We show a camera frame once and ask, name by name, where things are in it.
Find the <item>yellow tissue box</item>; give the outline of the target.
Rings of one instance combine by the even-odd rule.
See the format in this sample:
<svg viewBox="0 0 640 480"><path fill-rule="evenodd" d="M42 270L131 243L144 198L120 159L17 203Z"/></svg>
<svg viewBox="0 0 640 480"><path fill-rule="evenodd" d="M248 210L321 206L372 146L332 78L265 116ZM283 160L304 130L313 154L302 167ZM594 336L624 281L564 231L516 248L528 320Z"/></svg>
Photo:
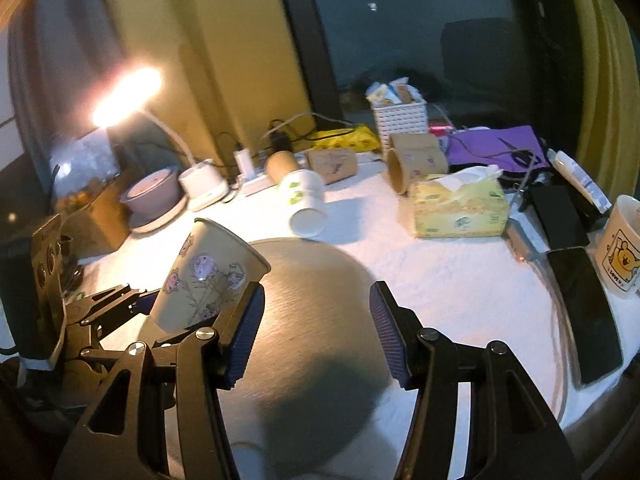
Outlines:
<svg viewBox="0 0 640 480"><path fill-rule="evenodd" d="M510 206L496 165L420 177L409 186L410 226L420 238L491 237L502 234Z"/></svg>

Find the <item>brown floral paper cup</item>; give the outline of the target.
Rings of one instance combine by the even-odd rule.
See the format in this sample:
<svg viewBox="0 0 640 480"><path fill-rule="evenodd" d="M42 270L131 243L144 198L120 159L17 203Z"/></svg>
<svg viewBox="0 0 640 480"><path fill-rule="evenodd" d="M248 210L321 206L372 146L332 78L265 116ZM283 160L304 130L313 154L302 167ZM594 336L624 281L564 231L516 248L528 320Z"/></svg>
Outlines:
<svg viewBox="0 0 640 480"><path fill-rule="evenodd" d="M175 333L238 304L246 286L271 271L253 246L219 223L194 220L150 312L154 323Z"/></svg>

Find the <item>white power strip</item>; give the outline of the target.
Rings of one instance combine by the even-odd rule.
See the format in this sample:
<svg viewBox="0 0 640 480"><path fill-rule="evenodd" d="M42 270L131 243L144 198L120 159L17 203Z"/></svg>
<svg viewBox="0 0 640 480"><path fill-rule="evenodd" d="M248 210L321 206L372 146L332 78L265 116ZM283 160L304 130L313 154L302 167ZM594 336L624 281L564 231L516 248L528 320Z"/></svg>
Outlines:
<svg viewBox="0 0 640 480"><path fill-rule="evenodd" d="M248 181L243 180L240 186L240 194L242 196L251 196L256 193L262 192L267 188L272 188L275 185L276 185L276 182L274 182L268 176L268 174L266 174L265 171L263 171L263 172L260 172L259 174L256 174L256 176L253 179L250 179Z"/></svg>

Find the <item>yellow curtain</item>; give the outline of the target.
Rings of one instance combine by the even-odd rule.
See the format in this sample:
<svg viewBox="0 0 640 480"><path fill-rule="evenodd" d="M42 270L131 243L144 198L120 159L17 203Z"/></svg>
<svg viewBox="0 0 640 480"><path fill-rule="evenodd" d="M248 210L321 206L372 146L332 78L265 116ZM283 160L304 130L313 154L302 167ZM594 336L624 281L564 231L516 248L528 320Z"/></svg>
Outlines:
<svg viewBox="0 0 640 480"><path fill-rule="evenodd" d="M281 0L105 1L126 61L162 74L150 111L195 157L230 166L274 120L311 125Z"/></svg>
<svg viewBox="0 0 640 480"><path fill-rule="evenodd" d="M610 200L639 174L639 75L631 31L614 0L573 0L584 93L576 160Z"/></svg>

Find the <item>yellow snack bag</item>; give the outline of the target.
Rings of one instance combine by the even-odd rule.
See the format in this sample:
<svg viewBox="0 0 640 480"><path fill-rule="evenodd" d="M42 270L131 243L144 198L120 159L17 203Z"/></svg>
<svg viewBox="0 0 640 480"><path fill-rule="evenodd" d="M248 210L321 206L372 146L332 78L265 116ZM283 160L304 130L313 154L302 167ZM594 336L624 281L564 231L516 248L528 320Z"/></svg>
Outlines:
<svg viewBox="0 0 640 480"><path fill-rule="evenodd" d="M317 131L305 136L314 150L336 150L349 148L356 153L379 152L381 142L378 136L366 125Z"/></svg>

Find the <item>white phone charger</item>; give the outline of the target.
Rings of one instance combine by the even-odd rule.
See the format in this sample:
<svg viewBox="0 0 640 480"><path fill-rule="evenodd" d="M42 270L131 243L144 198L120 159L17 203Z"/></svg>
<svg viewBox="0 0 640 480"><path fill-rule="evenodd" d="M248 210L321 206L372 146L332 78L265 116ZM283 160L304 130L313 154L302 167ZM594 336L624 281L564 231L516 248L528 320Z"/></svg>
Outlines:
<svg viewBox="0 0 640 480"><path fill-rule="evenodd" d="M253 164L252 154L250 154L250 150L248 148L242 148L242 146L240 146L239 148L235 149L233 155L240 170L240 174L243 177L243 180L254 180L256 177L256 171Z"/></svg>

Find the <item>white desk lamp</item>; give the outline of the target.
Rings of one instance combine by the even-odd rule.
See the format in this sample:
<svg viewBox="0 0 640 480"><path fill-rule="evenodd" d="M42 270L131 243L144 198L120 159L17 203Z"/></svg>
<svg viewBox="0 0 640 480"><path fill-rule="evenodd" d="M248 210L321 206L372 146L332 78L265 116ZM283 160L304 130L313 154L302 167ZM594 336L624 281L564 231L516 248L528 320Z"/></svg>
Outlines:
<svg viewBox="0 0 640 480"><path fill-rule="evenodd" d="M220 202L228 194L229 185L211 159L198 162L182 136L146 109L162 85L163 77L157 68L134 66L115 78L94 107L91 120L96 128L107 129L138 114L160 128L186 156L189 167L179 174L178 181L188 196L189 209L199 211Z"/></svg>

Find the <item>purple bowl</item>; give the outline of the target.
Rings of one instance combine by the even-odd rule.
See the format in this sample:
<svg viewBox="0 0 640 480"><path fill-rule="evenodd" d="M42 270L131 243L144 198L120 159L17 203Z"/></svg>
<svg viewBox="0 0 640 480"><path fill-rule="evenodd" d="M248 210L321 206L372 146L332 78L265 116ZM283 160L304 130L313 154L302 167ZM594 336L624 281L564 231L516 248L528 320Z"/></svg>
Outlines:
<svg viewBox="0 0 640 480"><path fill-rule="evenodd" d="M119 197L119 203L126 206L132 214L153 220L166 214L178 203L180 197L178 167L169 166L156 170L131 185Z"/></svg>

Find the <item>white lace tablecloth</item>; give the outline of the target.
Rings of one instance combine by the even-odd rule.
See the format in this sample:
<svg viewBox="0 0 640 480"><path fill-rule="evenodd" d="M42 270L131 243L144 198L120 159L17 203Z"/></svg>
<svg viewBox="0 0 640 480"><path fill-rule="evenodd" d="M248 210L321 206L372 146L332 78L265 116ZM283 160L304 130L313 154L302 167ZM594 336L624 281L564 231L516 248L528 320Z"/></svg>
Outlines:
<svg viewBox="0 0 640 480"><path fill-rule="evenodd" d="M390 377L369 313L370 285L448 338L508 344L558 416L582 473L610 458L639 474L639 301L611 297L623 365L578 387L561 309L538 266L499 237L418 240L384 167L366 162L326 191L329 221L312 242L292 237L276 190L204 216L270 262L265 315L244 377L221 393L245 479L388 479L407 437L413 392Z"/></svg>

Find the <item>yellow curtain left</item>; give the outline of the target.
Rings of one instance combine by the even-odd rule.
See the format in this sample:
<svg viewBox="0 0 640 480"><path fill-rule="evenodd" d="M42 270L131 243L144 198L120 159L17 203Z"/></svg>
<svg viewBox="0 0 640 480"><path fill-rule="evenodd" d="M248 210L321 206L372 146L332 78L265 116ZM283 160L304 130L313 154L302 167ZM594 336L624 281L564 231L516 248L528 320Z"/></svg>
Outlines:
<svg viewBox="0 0 640 480"><path fill-rule="evenodd" d="M274 120L311 125L281 0L105 1L126 61L162 74L150 111L195 157L230 166Z"/></svg>

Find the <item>black smartphone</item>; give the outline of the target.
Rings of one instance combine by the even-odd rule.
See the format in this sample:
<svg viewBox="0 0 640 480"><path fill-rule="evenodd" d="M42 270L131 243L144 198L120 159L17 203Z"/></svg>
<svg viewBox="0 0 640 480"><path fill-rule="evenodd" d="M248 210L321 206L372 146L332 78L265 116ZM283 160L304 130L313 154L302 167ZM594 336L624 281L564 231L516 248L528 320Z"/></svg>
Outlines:
<svg viewBox="0 0 640 480"><path fill-rule="evenodd" d="M614 316L585 248L546 253L576 351L579 383L589 386L623 364Z"/></svg>

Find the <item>black power bank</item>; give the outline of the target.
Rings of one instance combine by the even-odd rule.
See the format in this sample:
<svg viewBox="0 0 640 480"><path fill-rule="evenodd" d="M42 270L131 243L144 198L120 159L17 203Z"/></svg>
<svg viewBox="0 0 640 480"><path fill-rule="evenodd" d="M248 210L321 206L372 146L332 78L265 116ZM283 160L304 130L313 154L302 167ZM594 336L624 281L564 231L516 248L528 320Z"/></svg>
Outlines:
<svg viewBox="0 0 640 480"><path fill-rule="evenodd" d="M589 238L562 185L532 185L527 191L550 249L586 247Z"/></svg>

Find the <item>brown printed paper cup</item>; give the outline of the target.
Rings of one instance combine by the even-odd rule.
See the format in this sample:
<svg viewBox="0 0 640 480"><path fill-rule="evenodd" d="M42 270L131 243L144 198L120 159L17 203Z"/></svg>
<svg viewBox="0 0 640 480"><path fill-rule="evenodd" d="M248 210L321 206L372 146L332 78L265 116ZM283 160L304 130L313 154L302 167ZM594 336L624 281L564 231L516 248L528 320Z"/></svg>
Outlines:
<svg viewBox="0 0 640 480"><path fill-rule="evenodd" d="M325 184L354 176L358 172L356 153L350 148L306 151L308 167L320 174Z"/></svg>

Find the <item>white cream tube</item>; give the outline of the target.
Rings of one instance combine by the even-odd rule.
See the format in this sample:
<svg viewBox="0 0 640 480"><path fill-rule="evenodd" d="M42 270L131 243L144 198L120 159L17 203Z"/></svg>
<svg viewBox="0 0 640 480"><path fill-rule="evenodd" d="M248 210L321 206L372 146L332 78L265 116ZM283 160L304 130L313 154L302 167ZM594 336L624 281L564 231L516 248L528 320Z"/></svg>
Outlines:
<svg viewBox="0 0 640 480"><path fill-rule="evenodd" d="M576 160L563 151L555 151L551 148L547 151L547 157L554 169L565 180L570 182L592 206L595 206L600 214L605 214L611 209L610 200L600 189L600 186L597 185L596 181L585 172L585 169Z"/></svg>

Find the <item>cardboard box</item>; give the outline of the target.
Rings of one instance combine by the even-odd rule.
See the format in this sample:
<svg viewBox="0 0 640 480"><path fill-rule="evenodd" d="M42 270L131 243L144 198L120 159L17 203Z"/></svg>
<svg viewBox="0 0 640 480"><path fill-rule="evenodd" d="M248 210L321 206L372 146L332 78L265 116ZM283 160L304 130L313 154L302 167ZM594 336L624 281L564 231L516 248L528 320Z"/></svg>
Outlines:
<svg viewBox="0 0 640 480"><path fill-rule="evenodd" d="M54 200L54 211L62 218L62 233L72 239L78 258L103 256L122 246L130 229L129 212L120 196L132 182L131 171L107 181L93 177L79 190Z"/></svg>

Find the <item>yellow curtain right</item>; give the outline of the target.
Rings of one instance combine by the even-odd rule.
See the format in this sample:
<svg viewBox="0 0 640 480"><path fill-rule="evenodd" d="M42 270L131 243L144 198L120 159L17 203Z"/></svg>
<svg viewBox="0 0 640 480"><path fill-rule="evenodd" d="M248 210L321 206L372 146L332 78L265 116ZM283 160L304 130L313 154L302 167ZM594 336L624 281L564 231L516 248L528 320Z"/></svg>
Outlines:
<svg viewBox="0 0 640 480"><path fill-rule="evenodd" d="M576 160L610 200L639 174L639 75L631 31L614 0L573 0L584 93Z"/></svg>

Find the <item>plastic bag of fruit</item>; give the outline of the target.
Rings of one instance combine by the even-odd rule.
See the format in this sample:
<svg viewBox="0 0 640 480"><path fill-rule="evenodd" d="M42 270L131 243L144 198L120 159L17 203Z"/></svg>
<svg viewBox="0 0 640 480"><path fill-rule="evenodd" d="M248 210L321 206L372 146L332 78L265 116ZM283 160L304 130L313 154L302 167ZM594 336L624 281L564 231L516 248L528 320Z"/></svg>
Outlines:
<svg viewBox="0 0 640 480"><path fill-rule="evenodd" d="M50 165L53 205L71 200L73 205L82 207L122 173L108 132L101 128L58 144Z"/></svg>

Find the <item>white woven basket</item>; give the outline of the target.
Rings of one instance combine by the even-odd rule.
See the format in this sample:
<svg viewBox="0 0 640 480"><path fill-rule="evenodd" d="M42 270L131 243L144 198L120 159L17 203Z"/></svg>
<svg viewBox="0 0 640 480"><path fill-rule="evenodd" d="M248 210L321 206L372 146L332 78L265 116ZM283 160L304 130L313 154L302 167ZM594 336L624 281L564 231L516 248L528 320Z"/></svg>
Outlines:
<svg viewBox="0 0 640 480"><path fill-rule="evenodd" d="M372 105L376 131L380 138L382 155L386 157L396 133L427 133L427 102L424 100L408 104Z"/></svg>

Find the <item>white bear mug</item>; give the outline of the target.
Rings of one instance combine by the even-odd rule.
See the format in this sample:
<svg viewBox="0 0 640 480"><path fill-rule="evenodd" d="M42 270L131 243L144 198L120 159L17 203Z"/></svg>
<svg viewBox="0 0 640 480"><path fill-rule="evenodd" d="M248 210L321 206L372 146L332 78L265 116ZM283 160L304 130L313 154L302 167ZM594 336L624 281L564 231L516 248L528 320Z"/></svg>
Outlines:
<svg viewBox="0 0 640 480"><path fill-rule="evenodd" d="M620 195L606 222L594 254L605 287L615 296L628 299L639 289L640 240L639 201Z"/></svg>

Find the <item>purple cloth pouch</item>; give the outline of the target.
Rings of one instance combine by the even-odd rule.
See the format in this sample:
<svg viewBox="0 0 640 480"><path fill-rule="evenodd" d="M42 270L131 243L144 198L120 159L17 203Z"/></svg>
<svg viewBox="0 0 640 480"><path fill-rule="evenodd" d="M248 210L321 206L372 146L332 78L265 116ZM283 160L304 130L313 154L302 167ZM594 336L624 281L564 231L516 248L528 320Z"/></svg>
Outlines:
<svg viewBox="0 0 640 480"><path fill-rule="evenodd" d="M524 174L530 164L534 164L533 170L550 167L531 126L457 130L448 139L447 158L451 166L494 164L514 174Z"/></svg>

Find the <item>plain brown paper cup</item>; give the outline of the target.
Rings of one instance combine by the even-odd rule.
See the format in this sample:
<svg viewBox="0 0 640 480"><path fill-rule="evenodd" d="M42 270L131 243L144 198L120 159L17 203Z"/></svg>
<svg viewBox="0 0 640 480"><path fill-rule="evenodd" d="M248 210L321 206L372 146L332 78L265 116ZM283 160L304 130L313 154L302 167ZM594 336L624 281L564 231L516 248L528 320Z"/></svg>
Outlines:
<svg viewBox="0 0 640 480"><path fill-rule="evenodd" d="M299 164L290 151L277 151L265 163L265 172L272 182L279 185L291 172L299 170Z"/></svg>

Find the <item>brown paper cup front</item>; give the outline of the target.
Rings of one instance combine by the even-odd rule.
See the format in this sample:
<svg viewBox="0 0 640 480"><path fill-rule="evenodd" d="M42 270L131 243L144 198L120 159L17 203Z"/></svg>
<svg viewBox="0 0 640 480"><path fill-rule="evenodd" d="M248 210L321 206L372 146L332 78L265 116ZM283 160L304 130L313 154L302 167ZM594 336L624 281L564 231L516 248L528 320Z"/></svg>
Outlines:
<svg viewBox="0 0 640 480"><path fill-rule="evenodd" d="M392 148L387 154L390 185L397 194L405 194L418 177L446 174L448 160L438 146L434 148Z"/></svg>

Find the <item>white green paper cup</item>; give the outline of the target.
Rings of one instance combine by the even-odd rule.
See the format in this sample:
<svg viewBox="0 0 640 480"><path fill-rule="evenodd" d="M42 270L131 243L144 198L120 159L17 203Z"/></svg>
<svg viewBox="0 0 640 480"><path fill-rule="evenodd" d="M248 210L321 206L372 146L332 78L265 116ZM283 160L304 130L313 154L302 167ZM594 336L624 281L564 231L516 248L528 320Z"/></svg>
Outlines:
<svg viewBox="0 0 640 480"><path fill-rule="evenodd" d="M279 184L279 194L288 227L299 237L319 235L328 221L320 174L299 169L287 174Z"/></svg>

